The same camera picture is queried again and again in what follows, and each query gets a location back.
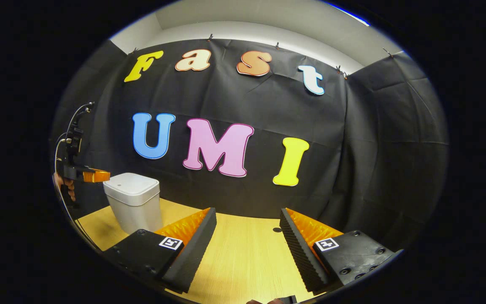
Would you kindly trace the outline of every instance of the cable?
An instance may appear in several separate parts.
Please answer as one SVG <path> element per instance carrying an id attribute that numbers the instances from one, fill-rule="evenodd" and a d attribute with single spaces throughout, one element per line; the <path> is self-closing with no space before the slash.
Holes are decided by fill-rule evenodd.
<path id="1" fill-rule="evenodd" d="M 57 172 L 57 151 L 59 150 L 59 144 L 66 141 L 65 139 L 60 140 L 60 138 L 65 134 L 66 134 L 66 132 L 62 133 L 58 137 L 58 141 L 57 141 L 57 144 L 56 144 L 56 154 L 54 156 L 54 172 Z M 81 229 L 79 227 L 77 227 L 75 221 L 73 221 L 73 217 L 71 216 L 69 209 L 67 208 L 67 205 L 65 204 L 65 199 L 63 198 L 63 194 L 61 193 L 61 188 L 60 187 L 56 187 L 56 188 L 57 188 L 57 191 L 59 192 L 59 196 L 61 198 L 61 201 L 63 202 L 63 206 L 65 207 L 65 211 L 67 211 L 67 215 L 69 215 L 69 219 L 71 219 L 71 222 L 73 223 L 73 226 L 75 227 L 75 229 L 80 232 L 80 234 L 87 240 L 89 245 L 92 245 L 94 249 L 100 250 L 100 248 L 97 246 L 97 244 L 95 244 L 95 242 L 93 242 L 93 240 L 91 240 L 91 237 L 89 237 L 87 232 L 85 232 L 85 229 L 81 226 L 81 224 L 80 224 Z"/>
<path id="2" fill-rule="evenodd" d="M 66 134 L 68 134 L 68 133 L 69 133 L 69 130 L 71 129 L 71 125 L 73 124 L 73 120 L 74 120 L 74 117 L 76 116 L 76 113 L 78 113 L 78 111 L 79 111 L 81 108 L 83 108 L 84 106 L 92 106 L 92 105 L 93 105 L 93 103 L 92 103 L 92 102 L 89 102 L 89 103 L 86 103 L 86 104 L 84 104 L 84 105 L 80 106 L 80 107 L 79 107 L 79 108 L 76 110 L 76 112 L 74 113 L 73 117 L 71 118 L 71 121 L 69 122 L 69 127 L 67 127 L 67 131 L 65 132 Z"/>

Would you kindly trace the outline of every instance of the yellow letter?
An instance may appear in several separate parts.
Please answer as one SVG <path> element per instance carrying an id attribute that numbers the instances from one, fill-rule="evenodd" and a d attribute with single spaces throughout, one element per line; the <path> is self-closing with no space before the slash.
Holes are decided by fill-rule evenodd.
<path id="1" fill-rule="evenodd" d="M 211 56 L 211 52 L 208 50 L 193 50 L 183 54 L 183 58 L 175 65 L 177 71 L 202 71 L 207 69 L 210 64 L 208 60 Z"/>
<path id="2" fill-rule="evenodd" d="M 295 186 L 299 183 L 297 178 L 299 164 L 303 153 L 309 149 L 309 144 L 304 140 L 293 137 L 284 138 L 282 144 L 286 147 L 286 152 L 280 172 L 273 178 L 273 183 L 276 185 Z"/>
<path id="3" fill-rule="evenodd" d="M 129 81 L 134 81 L 140 78 L 140 72 L 147 71 L 149 67 L 151 66 L 151 63 L 153 63 L 153 58 L 159 59 L 162 57 L 162 54 L 164 54 L 163 51 L 158 51 L 150 54 L 143 54 L 140 57 L 137 58 L 135 67 L 132 68 L 131 73 L 125 78 L 124 82 L 129 82 Z"/>

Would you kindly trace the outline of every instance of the white bin lid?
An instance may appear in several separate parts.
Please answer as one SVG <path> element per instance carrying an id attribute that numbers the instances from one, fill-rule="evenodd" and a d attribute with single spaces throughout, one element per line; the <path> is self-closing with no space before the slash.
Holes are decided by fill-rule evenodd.
<path id="1" fill-rule="evenodd" d="M 134 173 L 123 173 L 103 182 L 104 193 L 129 206 L 141 206 L 159 194 L 159 181 Z"/>

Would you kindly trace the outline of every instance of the black curtain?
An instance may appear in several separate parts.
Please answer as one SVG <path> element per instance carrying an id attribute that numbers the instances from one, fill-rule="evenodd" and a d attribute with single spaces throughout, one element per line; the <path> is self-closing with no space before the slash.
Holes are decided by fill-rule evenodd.
<path id="1" fill-rule="evenodd" d="M 195 208 L 216 207 L 240 216 L 278 218 L 288 207 L 341 231 L 361 229 L 392 250 L 404 247 L 434 209 L 444 180 L 448 139 L 438 97 L 427 77 L 406 54 L 395 54 L 345 79 L 329 65 L 289 50 L 236 40 L 189 40 L 151 46 L 129 56 L 106 43 L 69 85 L 54 122 L 54 136 L 66 131 L 75 109 L 96 101 L 83 119 L 77 158 L 112 173 L 133 172 L 160 181 L 161 197 Z M 212 52 L 204 71 L 174 69 L 190 50 Z M 124 83 L 142 54 L 163 50 L 137 81 Z M 272 55 L 262 77 L 240 75 L 235 67 L 250 50 Z M 299 65 L 312 65 L 325 93 L 305 89 Z M 155 146 L 159 113 L 176 116 L 169 149 L 158 160 L 135 152 L 132 116 L 147 112 L 147 142 Z M 188 119 L 211 123 L 219 140 L 233 123 L 254 127 L 243 178 L 183 167 L 189 147 Z M 285 137 L 309 143 L 299 184 L 274 185 Z M 102 184 L 76 185 L 79 217 L 108 206 Z"/>

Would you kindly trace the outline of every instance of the white ceiling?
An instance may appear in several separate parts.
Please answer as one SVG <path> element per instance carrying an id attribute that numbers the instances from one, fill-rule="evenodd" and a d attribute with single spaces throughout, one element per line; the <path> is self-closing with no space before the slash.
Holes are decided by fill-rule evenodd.
<path id="1" fill-rule="evenodd" d="M 327 44 L 363 66 L 401 48 L 372 27 L 318 0 L 181 0 L 155 13 L 160 27 L 243 21 L 280 27 Z"/>

